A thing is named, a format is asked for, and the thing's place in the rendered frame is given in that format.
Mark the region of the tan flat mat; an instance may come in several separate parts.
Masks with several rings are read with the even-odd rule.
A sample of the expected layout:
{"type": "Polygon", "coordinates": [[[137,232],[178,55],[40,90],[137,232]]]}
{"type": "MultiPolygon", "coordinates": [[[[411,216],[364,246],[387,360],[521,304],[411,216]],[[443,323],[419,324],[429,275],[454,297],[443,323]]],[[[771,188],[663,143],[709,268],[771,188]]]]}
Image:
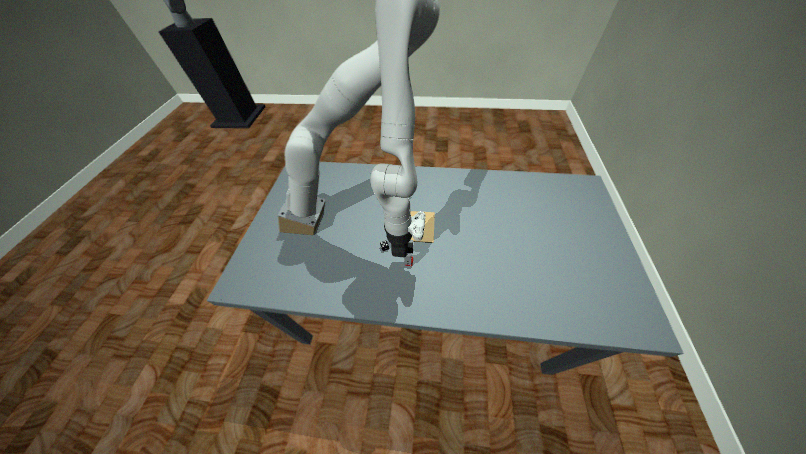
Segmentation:
{"type": "MultiPolygon", "coordinates": [[[[411,217],[414,216],[416,213],[418,213],[418,211],[410,211],[410,212],[411,212],[411,217]]],[[[424,227],[423,238],[420,241],[416,241],[412,237],[411,240],[413,240],[413,242],[434,243],[434,217],[435,217],[435,212],[424,212],[424,213],[426,215],[426,218],[425,218],[425,227],[424,227]]]]}

